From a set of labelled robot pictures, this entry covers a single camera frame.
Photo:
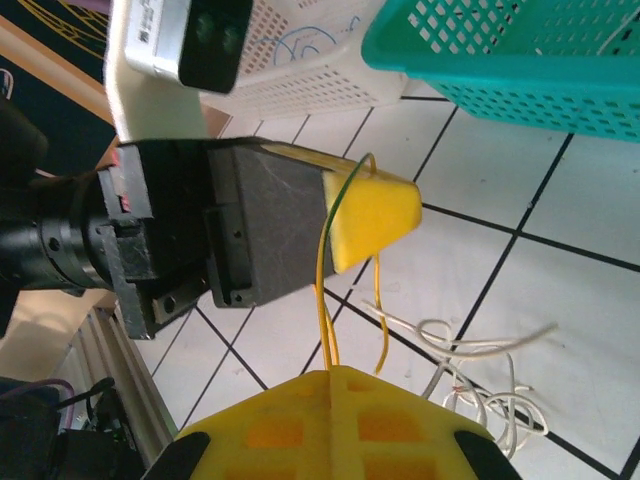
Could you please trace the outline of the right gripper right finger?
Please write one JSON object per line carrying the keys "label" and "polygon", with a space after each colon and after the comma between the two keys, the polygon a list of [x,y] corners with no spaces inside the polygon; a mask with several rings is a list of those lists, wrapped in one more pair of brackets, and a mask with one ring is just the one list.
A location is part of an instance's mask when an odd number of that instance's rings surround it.
{"label": "right gripper right finger", "polygon": [[351,367],[331,369],[333,479],[519,479],[485,427]]}

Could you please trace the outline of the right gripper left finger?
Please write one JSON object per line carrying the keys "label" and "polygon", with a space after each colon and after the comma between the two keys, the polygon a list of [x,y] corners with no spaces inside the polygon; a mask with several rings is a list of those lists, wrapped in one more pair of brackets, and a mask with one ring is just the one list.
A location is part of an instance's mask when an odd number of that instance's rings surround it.
{"label": "right gripper left finger", "polygon": [[183,429],[146,479],[329,479],[330,372],[313,371]]}

